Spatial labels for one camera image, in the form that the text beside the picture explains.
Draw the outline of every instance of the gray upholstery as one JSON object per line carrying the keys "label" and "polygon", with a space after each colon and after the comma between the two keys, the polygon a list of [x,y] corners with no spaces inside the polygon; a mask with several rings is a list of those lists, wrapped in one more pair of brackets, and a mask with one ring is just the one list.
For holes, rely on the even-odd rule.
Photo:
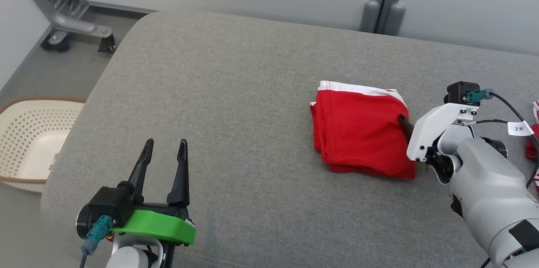
{"label": "gray upholstery", "polygon": [[[486,255],[432,172],[417,166],[415,180],[329,172],[312,149],[308,103],[319,80],[396,88],[414,122],[442,103],[448,84],[468,80],[532,120],[538,67],[538,57],[435,42],[154,13],[129,32],[84,106],[47,181],[43,219],[78,258],[79,209],[127,179],[148,138],[144,195],[163,202],[185,138],[197,237],[177,249],[176,267],[477,268]],[[515,120],[495,99],[478,118]],[[477,130],[506,141],[530,174],[525,138],[501,124]],[[89,263],[104,267],[109,252],[102,243]]]}

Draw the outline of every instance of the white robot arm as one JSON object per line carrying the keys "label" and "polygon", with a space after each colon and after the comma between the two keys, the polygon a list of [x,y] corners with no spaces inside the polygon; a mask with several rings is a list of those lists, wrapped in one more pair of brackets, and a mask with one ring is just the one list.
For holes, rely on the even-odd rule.
{"label": "white robot arm", "polygon": [[526,178],[506,159],[503,143],[453,124],[477,114],[479,104],[463,97],[479,86],[458,82],[447,90],[446,104],[416,122],[408,158],[427,163],[448,185],[451,208],[464,218],[494,267],[539,266],[539,202],[528,192]]}

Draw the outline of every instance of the basket rim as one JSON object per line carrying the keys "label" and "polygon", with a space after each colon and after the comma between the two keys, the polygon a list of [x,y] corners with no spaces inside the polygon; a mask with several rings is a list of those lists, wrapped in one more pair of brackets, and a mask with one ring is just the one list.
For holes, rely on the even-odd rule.
{"label": "basket rim", "polygon": [[[20,103],[24,101],[70,101],[70,102],[75,102],[75,103],[86,103],[86,99],[77,98],[77,97],[62,97],[62,96],[26,97],[26,98],[16,99],[14,101],[7,103],[2,108],[0,108],[0,114],[4,113],[4,111],[6,111],[9,107],[12,107],[16,103]],[[0,180],[3,182],[11,182],[11,183],[44,184],[47,179],[46,178],[14,178],[11,176],[0,175]]]}

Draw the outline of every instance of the white laundry basket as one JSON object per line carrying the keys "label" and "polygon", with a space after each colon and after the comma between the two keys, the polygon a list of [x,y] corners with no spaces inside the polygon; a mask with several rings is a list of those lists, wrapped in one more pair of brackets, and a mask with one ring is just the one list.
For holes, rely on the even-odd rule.
{"label": "white laundry basket", "polygon": [[42,192],[84,100],[26,98],[0,109],[0,180]]}

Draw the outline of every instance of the red cloth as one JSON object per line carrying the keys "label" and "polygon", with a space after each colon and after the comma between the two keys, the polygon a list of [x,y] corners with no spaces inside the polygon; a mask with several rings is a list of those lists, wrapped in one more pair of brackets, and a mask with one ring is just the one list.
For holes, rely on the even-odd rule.
{"label": "red cloth", "polygon": [[406,156],[397,120],[399,113],[408,117],[404,101],[396,90],[353,86],[322,81],[310,107],[322,161],[332,172],[414,178],[415,163]]}
{"label": "red cloth", "polygon": [[[535,133],[535,136],[539,136],[539,124],[535,124],[531,126],[532,130]],[[526,144],[526,147],[524,148],[524,153],[526,154],[526,157],[529,157],[531,159],[537,158],[537,153],[535,152],[534,143],[530,140]]]}

